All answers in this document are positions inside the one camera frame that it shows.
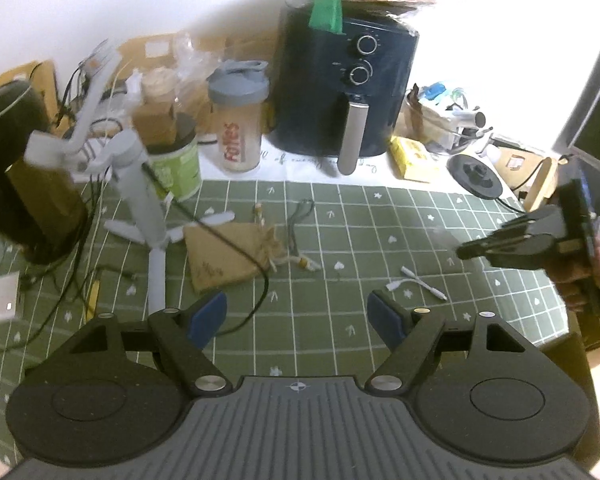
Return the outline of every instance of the metal screw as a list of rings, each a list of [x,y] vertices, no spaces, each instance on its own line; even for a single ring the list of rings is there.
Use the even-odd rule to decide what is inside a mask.
[[[392,375],[378,375],[371,379],[371,387],[381,392],[392,392],[402,386],[402,381]]]
[[[195,384],[202,392],[217,392],[226,386],[226,380],[217,375],[204,375],[198,377]]]

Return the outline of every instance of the air fryer knob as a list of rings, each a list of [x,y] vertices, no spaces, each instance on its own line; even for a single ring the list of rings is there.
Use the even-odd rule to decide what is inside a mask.
[[[373,54],[377,48],[378,40],[368,34],[360,36],[356,41],[356,49],[363,56],[369,56],[369,54]]]
[[[363,85],[371,78],[371,70],[364,64],[357,64],[351,70],[349,70],[349,81],[356,85]]]

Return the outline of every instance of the white wall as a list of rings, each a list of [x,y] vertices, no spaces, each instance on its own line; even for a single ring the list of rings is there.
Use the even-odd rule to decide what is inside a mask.
[[[103,38],[265,28],[283,0],[0,0],[0,73],[53,58],[64,86]],[[506,136],[552,145],[600,48],[600,0],[439,0],[413,20],[412,82],[453,79]]]

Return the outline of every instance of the grid pattern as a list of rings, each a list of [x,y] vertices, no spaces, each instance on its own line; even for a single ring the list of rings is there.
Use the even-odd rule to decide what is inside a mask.
[[[253,221],[253,205],[263,203],[264,217],[286,239],[286,222],[304,198],[315,200],[314,214],[296,226],[299,249],[322,264],[308,272],[287,264],[270,276],[269,295],[253,322],[239,332],[218,338],[205,354],[232,380],[242,375],[354,375],[364,381],[388,356],[388,350],[365,317],[365,299],[390,280],[402,278],[400,267],[414,270],[442,290],[440,301],[415,283],[391,293],[404,307],[427,306],[455,319],[472,319],[482,310],[496,310],[520,333],[541,344],[567,330],[564,305],[543,272],[494,269],[486,260],[461,262],[434,228],[458,241],[483,237],[515,216],[496,202],[474,196],[385,187],[335,186],[292,182],[205,181],[186,205],[199,216],[232,210],[236,221]],[[80,276],[97,264],[138,275],[131,284],[110,272],[102,275],[99,312],[113,312],[121,321],[146,317],[146,248],[109,235],[104,219],[131,220],[126,205],[105,186],[100,214],[90,235]],[[176,210],[169,226],[182,223]],[[69,258],[55,272],[62,286],[69,277]],[[26,270],[15,248],[8,248],[0,274]],[[196,299],[184,244],[167,251],[166,306],[187,308]],[[224,328],[237,324],[260,295],[255,278],[224,288],[229,313]],[[24,294],[22,320],[0,325],[0,346],[24,340],[40,326],[58,292],[51,277]],[[20,457],[6,427],[4,409],[24,370],[42,362],[82,323],[82,305],[67,301],[39,339],[23,351],[0,355],[0,459]],[[129,358],[152,365],[150,355]]]

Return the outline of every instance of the yellow package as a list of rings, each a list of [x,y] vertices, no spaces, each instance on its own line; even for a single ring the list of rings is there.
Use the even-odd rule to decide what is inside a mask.
[[[393,136],[389,149],[402,178],[419,182],[432,182],[437,179],[438,165],[421,142]]]

